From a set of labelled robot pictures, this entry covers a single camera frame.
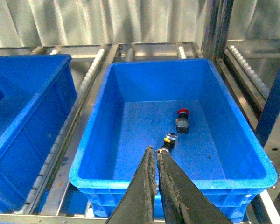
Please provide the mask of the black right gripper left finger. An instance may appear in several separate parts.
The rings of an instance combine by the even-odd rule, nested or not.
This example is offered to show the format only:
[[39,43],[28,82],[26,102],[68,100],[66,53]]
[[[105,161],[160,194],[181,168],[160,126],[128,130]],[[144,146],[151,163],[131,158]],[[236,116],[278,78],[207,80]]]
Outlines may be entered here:
[[153,224],[156,195],[156,163],[153,147],[148,146],[126,193],[106,223]]

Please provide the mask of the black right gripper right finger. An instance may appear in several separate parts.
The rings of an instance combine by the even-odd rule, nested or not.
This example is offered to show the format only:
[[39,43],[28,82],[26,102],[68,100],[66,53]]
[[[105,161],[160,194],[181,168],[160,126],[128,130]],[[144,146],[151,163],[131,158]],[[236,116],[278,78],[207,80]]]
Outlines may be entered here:
[[159,172],[159,192],[165,223],[232,223],[205,197],[166,150],[157,150],[156,157]]

